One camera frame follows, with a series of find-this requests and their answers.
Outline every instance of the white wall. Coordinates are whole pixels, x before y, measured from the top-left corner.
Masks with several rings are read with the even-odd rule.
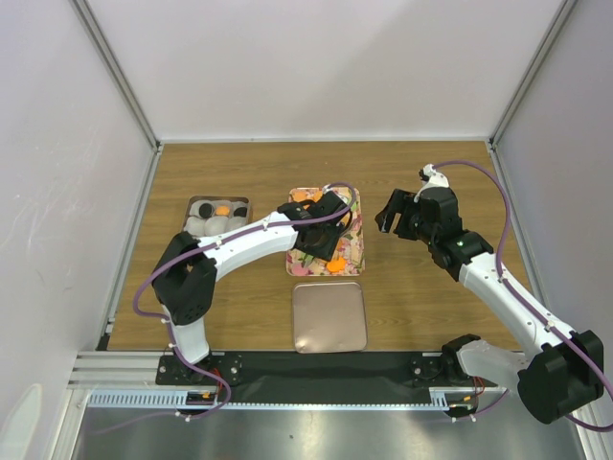
[[[0,35],[0,425],[42,384],[39,459],[97,340],[151,149],[68,1],[2,2]]]
[[[488,136],[560,0],[90,0],[164,140]]]
[[[613,378],[613,2],[579,2],[500,151],[550,308],[604,343]],[[601,400],[604,420],[613,405]]]

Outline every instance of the wooden surface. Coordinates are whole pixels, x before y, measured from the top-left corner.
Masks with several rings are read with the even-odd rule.
[[[464,158],[491,168],[482,142],[375,142],[166,145],[132,256],[109,349],[163,349],[168,338],[158,320],[132,312],[136,288],[152,271],[170,238],[181,230],[191,196],[248,196],[254,219],[287,200],[294,187],[351,182],[362,198],[366,269],[359,277],[372,350],[437,350],[462,334],[478,334],[494,345],[517,344],[471,292],[436,267],[421,242],[377,231],[374,217],[394,188],[416,191],[427,163]],[[500,196],[489,180],[467,167],[444,169],[460,202],[465,227],[498,243],[504,222]],[[505,262],[527,286],[514,237]],[[205,317],[214,349],[292,349],[291,291],[301,282],[285,272],[284,254],[244,266],[216,285]],[[152,289],[142,298],[159,311]]]

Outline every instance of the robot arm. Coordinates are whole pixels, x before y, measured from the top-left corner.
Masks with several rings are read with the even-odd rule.
[[[157,299],[170,318],[172,334],[184,358],[195,364],[210,352],[204,315],[212,305],[217,281],[240,266],[292,248],[330,261],[348,225],[340,222],[342,215],[328,217],[346,207],[335,192],[326,192],[316,202],[286,203],[265,218],[222,235],[199,239],[187,232],[176,235],[156,269],[187,251],[210,247],[153,281]],[[313,219],[325,221],[301,223]]]
[[[387,206],[375,218],[379,230],[428,245],[434,263],[485,302],[511,331],[523,355],[489,345],[476,335],[465,335],[443,346],[449,368],[460,377],[479,376],[519,394],[537,420],[548,424],[594,401],[602,384],[559,338],[556,327],[571,338],[599,367],[602,343],[591,331],[576,333],[541,305],[503,267],[503,276],[536,309],[548,318],[543,325],[511,295],[499,280],[493,248],[479,234],[463,228],[458,200],[446,177],[426,166],[416,193],[396,189]]]

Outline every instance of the floral tray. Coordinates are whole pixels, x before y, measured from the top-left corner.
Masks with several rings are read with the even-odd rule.
[[[347,187],[333,189],[341,195],[346,202],[351,198]],[[292,249],[287,251],[285,266],[287,273],[294,276],[357,276],[364,271],[364,240],[362,239],[362,211],[360,209],[360,194],[352,206],[352,223],[349,232],[345,233],[336,245],[336,251],[331,262],[315,259],[302,251]],[[322,190],[293,189],[289,193],[290,201],[304,201],[306,199],[318,200]],[[343,221],[349,220],[349,214]]]

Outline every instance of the orange object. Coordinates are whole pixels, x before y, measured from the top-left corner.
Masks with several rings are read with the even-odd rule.
[[[308,195],[307,192],[305,192],[304,190],[295,190],[291,194],[291,198],[297,203],[300,203],[301,201],[308,199]]]
[[[343,218],[341,218],[341,223],[347,225],[349,223],[349,219],[351,218],[351,214],[347,213]]]
[[[219,206],[215,209],[216,216],[230,216],[230,208],[227,206]]]
[[[336,273],[338,271],[343,271],[345,269],[346,264],[347,261],[341,257],[339,259],[336,259],[335,261],[328,262],[326,264],[326,268],[330,273]]]

